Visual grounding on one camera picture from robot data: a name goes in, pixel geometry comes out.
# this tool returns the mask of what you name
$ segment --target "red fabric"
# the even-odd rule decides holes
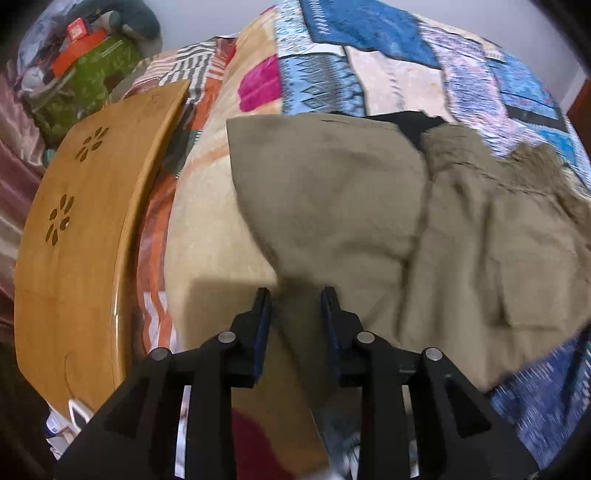
[[[257,423],[232,409],[234,458],[238,480],[294,480],[271,449],[271,442]]]

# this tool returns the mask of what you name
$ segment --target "orange striped fabric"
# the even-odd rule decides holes
[[[134,81],[125,95],[129,97],[155,85],[178,80],[190,81],[183,113],[165,155],[163,169],[150,193],[139,237],[136,286],[143,316],[144,353],[159,346],[170,348],[173,352],[178,350],[164,286],[168,221],[178,175],[192,146],[199,139],[234,52],[234,38],[213,38],[175,53],[162,54],[148,65],[145,73]]]

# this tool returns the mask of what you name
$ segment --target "flower cutout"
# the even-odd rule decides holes
[[[49,230],[47,230],[47,235],[45,236],[46,243],[51,238],[51,244],[55,246],[58,240],[58,231],[64,231],[70,223],[70,217],[68,216],[68,212],[72,208],[72,205],[74,205],[74,197],[70,196],[70,199],[68,199],[68,195],[64,195],[60,199],[59,212],[57,208],[54,208],[51,211],[51,213],[49,214],[49,221],[51,222],[51,224],[49,226]]]
[[[103,139],[105,138],[105,135],[107,134],[108,131],[109,131],[109,127],[106,127],[106,128],[99,127],[96,129],[94,143],[90,147],[91,151],[96,150],[97,148],[99,148],[102,145]],[[86,157],[88,156],[88,149],[89,149],[88,145],[90,144],[91,141],[93,141],[92,136],[86,137],[85,140],[82,142],[82,148],[74,157],[74,158],[79,158],[80,163],[82,163],[86,160]]]

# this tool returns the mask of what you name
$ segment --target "red box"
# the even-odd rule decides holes
[[[86,24],[81,18],[76,18],[67,26],[66,30],[68,31],[68,36],[72,42],[88,35],[88,28],[86,28]]]

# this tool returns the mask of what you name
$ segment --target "blue quilt patch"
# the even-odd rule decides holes
[[[490,394],[541,468],[564,446],[589,405],[589,328],[540,362],[519,370]]]
[[[565,159],[572,167],[577,169],[577,157],[574,153],[573,141],[568,133],[556,130],[555,128],[545,127],[544,125],[528,124],[525,122],[520,123],[544,137],[545,140],[556,149],[558,155]]]
[[[365,116],[363,89],[346,57],[330,53],[279,59],[283,114],[341,112]]]
[[[423,41],[417,19],[376,0],[301,0],[310,36],[318,43],[378,50],[387,57],[439,68]]]
[[[495,75],[501,97],[507,105],[558,120],[550,93],[518,58],[503,51],[505,63],[487,60]]]

